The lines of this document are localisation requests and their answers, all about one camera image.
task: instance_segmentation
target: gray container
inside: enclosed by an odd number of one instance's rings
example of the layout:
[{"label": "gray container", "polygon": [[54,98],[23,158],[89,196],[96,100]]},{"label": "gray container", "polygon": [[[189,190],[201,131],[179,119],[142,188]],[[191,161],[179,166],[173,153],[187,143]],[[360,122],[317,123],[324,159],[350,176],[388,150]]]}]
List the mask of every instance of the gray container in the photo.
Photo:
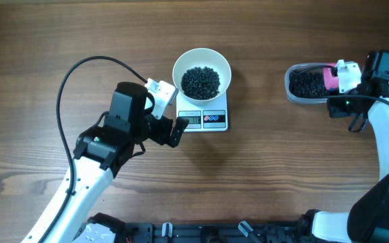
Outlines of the gray container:
[{"label": "gray container", "polygon": [[306,98],[299,98],[294,96],[290,91],[289,91],[289,74],[294,71],[294,70],[303,70],[309,67],[313,67],[316,65],[328,65],[328,63],[302,63],[302,64],[296,64],[293,65],[288,69],[286,74],[284,75],[284,87],[286,88],[286,94],[288,95],[288,101],[296,104],[320,104],[320,103],[325,103],[327,102],[327,99],[306,99]]}]

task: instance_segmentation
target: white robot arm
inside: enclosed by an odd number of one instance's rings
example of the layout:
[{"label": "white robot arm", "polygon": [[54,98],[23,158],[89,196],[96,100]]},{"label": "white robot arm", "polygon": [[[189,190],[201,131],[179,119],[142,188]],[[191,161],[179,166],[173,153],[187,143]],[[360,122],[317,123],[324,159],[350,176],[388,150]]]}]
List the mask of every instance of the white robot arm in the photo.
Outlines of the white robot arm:
[{"label": "white robot arm", "polygon": [[[376,101],[369,110],[369,121],[378,146],[380,180],[389,174],[389,105]],[[333,242],[351,242],[348,237],[348,213],[320,211],[313,219],[312,234]]]},{"label": "white robot arm", "polygon": [[[83,59],[68,72],[59,90],[57,117],[60,96],[68,76],[80,64],[94,59],[106,59],[124,66],[145,82],[145,87],[131,82],[118,84],[110,110],[103,113],[95,125],[79,135],[73,151],[74,159],[71,160],[73,165],[70,166],[74,168],[74,175],[69,168],[51,202],[22,242],[72,242],[91,207],[112,183],[120,167],[130,158],[145,152],[142,142],[150,138],[160,145],[175,147],[188,125],[186,119],[178,118],[172,129],[173,121],[163,116],[165,108],[172,104],[176,96],[174,86],[164,81],[146,81],[121,61],[101,56]],[[104,124],[99,127],[102,118]],[[133,154],[135,144],[140,145],[142,152]],[[73,183],[71,191],[68,189],[70,182]],[[103,242],[115,236],[109,228],[99,229],[100,234],[97,229],[92,232],[91,237],[82,239],[87,242]]]}]

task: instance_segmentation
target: white bowl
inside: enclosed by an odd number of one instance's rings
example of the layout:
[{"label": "white bowl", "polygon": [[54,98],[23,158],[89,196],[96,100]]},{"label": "white bowl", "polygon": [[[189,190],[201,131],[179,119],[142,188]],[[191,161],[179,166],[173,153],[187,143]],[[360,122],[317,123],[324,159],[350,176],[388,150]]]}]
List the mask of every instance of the white bowl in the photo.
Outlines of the white bowl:
[{"label": "white bowl", "polygon": [[[197,100],[192,99],[184,94],[184,91],[181,89],[182,76],[187,72],[187,70],[195,67],[212,68],[219,75],[219,93],[214,98],[207,100]],[[186,100],[195,105],[203,105],[205,103],[211,102],[218,98],[220,95],[224,94],[229,87],[231,77],[232,73],[230,71],[230,65],[228,61],[226,61],[226,58],[224,58],[217,51],[207,48],[197,48],[182,54],[181,57],[176,60],[174,70],[172,72],[172,78],[174,79],[175,87],[181,92]]]}]

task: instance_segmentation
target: wooden table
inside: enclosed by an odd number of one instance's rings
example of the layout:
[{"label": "wooden table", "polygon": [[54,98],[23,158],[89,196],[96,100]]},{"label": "wooden table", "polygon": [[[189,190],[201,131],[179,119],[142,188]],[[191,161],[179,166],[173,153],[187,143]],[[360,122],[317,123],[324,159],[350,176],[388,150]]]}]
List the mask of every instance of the wooden table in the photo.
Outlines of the wooden table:
[{"label": "wooden table", "polygon": [[[232,66],[230,129],[146,142],[90,212],[161,223],[297,219],[347,211],[377,181],[371,128],[347,132],[325,105],[289,103],[293,64],[354,60],[389,49],[389,1],[141,1],[0,5],[0,242],[35,224],[68,163],[55,120],[61,80],[82,58],[108,55],[172,82],[183,52],[208,47]],[[70,149],[109,109],[118,82],[139,82],[108,61],[68,80],[61,115]],[[175,107],[167,110],[175,117]]]}]

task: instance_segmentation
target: kitchen scale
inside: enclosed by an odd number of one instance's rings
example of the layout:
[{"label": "kitchen scale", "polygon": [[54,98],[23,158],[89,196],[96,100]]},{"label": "kitchen scale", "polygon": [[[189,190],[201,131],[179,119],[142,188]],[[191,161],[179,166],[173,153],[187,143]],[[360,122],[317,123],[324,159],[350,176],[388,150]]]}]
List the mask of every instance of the kitchen scale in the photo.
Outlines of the kitchen scale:
[{"label": "kitchen scale", "polygon": [[188,119],[185,132],[222,132],[228,129],[228,100],[226,92],[202,105],[190,103],[179,92],[176,95],[176,115]]}]

